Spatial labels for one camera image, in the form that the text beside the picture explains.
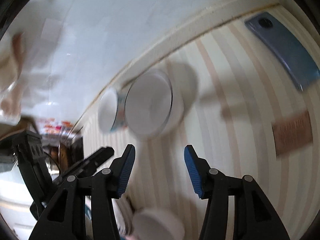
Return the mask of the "white bowl blue flowers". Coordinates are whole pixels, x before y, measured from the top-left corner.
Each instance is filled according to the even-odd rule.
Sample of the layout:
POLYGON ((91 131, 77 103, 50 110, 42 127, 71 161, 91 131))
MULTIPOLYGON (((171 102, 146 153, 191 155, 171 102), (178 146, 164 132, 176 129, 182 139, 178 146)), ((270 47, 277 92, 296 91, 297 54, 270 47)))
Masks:
POLYGON ((114 88, 105 91, 98 108, 98 125, 102 133, 112 133, 126 127, 125 99, 126 97, 114 88))

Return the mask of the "white bowl red flowers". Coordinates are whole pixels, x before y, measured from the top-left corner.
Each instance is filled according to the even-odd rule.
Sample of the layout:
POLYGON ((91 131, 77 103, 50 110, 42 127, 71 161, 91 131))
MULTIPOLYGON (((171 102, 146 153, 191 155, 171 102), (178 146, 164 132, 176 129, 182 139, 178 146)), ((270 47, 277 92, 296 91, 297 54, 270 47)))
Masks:
POLYGON ((181 220, 166 209, 135 210, 128 198, 113 201, 114 215, 121 239, 184 239, 181 220))

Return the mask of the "plain white bowl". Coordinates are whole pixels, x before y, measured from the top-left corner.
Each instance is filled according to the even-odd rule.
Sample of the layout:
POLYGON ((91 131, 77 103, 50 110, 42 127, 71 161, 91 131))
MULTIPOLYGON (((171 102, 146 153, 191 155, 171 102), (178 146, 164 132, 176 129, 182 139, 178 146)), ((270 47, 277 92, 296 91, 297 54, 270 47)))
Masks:
POLYGON ((124 106, 129 130, 139 139, 159 137, 182 120, 184 102, 167 73, 154 69, 140 75, 130 86, 124 106))

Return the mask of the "small brown card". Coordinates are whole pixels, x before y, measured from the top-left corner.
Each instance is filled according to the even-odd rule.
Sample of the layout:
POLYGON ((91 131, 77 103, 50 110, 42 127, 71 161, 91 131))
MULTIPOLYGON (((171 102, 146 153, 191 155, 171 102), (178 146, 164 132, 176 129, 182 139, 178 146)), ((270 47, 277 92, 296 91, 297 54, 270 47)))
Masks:
POLYGON ((272 123, 276 156, 298 150, 313 142, 308 110, 272 123))

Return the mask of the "striped table mat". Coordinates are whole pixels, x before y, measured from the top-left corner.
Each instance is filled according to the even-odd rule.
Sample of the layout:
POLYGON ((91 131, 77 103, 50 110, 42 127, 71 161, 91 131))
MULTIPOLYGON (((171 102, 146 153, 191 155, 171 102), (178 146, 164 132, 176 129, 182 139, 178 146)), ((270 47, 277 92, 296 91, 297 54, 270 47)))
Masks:
POLYGON ((136 148, 126 195, 137 209, 170 210, 197 239, 206 202, 194 193, 184 147, 224 174, 255 178, 291 239, 304 235, 319 211, 319 83, 299 92, 279 61, 234 20, 186 44, 156 66, 176 81, 185 116, 170 133, 140 141, 127 129, 102 134, 97 115, 84 126, 84 154, 111 146, 121 155, 136 148), (277 156, 272 124, 310 115, 313 142, 277 156))

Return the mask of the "blue smartphone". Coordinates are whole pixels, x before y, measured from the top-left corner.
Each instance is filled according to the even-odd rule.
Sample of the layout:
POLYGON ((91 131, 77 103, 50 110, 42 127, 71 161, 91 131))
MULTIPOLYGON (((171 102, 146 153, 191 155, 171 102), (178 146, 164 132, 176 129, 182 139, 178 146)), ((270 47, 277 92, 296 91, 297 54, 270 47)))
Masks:
POLYGON ((298 91, 319 79, 319 68, 300 41, 270 13, 264 11, 245 20, 245 26, 280 61, 298 91))

